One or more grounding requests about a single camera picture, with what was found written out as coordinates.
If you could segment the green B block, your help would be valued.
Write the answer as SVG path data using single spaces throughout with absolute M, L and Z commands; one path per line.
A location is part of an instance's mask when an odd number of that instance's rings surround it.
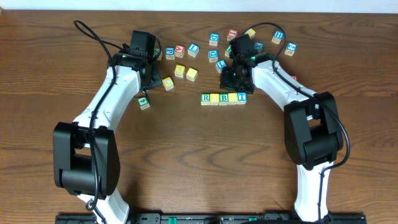
M 226 106 L 229 104 L 229 98 L 227 93 L 220 93 L 220 100 L 219 100 L 219 105 L 220 106 Z

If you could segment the green r block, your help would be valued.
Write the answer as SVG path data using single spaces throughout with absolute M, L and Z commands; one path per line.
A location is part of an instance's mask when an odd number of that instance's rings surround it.
M 224 56 L 227 57 L 227 58 L 233 58 L 231 52 L 232 52 L 232 49 L 231 49 L 231 46 L 229 45 L 229 46 L 226 48 L 225 52 L 224 52 Z
M 201 94 L 201 105 L 202 106 L 210 105 L 210 94 L 209 93 L 202 93 Z

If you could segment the yellow block top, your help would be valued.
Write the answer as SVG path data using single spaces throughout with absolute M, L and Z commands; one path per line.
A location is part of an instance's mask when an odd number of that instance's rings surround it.
M 250 39 L 252 40 L 256 35 L 256 31 L 254 29 L 248 29 L 245 32 L 245 34 L 247 34 L 250 37 Z

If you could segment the green 4 block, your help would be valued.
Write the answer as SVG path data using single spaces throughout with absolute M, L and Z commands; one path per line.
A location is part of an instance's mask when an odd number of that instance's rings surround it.
M 150 103 L 147 97 L 138 98 L 137 102 L 141 110 L 146 110 L 150 107 Z

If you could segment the blue d block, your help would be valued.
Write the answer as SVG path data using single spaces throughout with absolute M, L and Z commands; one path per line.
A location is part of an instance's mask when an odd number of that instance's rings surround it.
M 217 47 L 219 39 L 220 39 L 219 34 L 211 33 L 209 38 L 209 45 Z
M 215 63 L 218 61 L 218 51 L 217 50 L 209 50 L 208 51 L 208 60 L 210 63 Z

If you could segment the yellow K block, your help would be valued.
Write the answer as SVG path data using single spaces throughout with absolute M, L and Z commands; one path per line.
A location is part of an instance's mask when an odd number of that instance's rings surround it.
M 174 74 L 176 77 L 183 78 L 185 75 L 185 66 L 183 65 L 176 65 Z

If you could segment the blue H block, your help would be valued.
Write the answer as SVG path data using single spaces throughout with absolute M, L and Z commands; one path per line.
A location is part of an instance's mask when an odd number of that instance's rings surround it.
M 276 30 L 272 36 L 271 42 L 279 45 L 284 38 L 284 33 L 281 30 Z

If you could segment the blue D block lower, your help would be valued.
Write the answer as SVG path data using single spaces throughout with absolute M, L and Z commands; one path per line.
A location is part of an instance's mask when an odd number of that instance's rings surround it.
M 208 60 L 210 63 L 215 63 L 218 61 L 218 51 L 217 50 L 209 50 L 208 51 Z

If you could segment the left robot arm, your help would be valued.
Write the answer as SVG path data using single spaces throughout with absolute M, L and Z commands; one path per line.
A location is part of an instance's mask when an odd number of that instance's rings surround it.
M 90 104 L 53 131 L 55 185 L 84 201 L 97 223 L 127 222 L 129 205 L 117 189 L 121 165 L 115 132 L 130 101 L 161 84 L 157 43 L 154 35 L 135 30 L 131 43 L 108 60 L 104 82 Z

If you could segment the blue T block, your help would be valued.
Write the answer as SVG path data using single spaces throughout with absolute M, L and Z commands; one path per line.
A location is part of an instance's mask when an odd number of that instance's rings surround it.
M 245 92 L 238 92 L 238 105 L 245 105 L 247 103 L 248 96 Z

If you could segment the blue P block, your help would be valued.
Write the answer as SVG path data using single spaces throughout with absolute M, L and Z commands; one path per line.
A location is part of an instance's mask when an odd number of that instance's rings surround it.
M 165 48 L 165 58 L 167 60 L 175 59 L 175 48 L 174 47 L 166 47 Z

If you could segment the yellow O block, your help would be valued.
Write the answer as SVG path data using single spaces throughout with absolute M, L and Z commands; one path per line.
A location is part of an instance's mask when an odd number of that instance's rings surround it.
M 229 105 L 238 104 L 238 94 L 237 93 L 228 93 L 228 104 Z
M 219 93 L 211 93 L 210 94 L 210 105 L 219 105 L 220 103 L 220 94 Z

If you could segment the blue D block upper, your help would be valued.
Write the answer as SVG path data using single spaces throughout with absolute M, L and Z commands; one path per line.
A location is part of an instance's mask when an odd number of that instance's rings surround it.
M 217 47 L 219 39 L 220 39 L 219 34 L 211 33 L 209 38 L 209 45 Z

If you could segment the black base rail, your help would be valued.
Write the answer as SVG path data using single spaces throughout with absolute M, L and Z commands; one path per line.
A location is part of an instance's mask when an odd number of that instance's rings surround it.
M 267 212 L 263 215 L 161 215 L 158 213 L 133 214 L 129 224 L 241 224 L 241 223 L 302 223 L 289 213 Z M 328 215 L 322 223 L 367 224 L 365 215 Z

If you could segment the blue L block upper left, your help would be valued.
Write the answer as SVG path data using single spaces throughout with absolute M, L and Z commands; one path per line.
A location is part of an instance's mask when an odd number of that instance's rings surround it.
M 191 43 L 187 49 L 189 56 L 196 58 L 199 53 L 199 46 L 197 44 Z

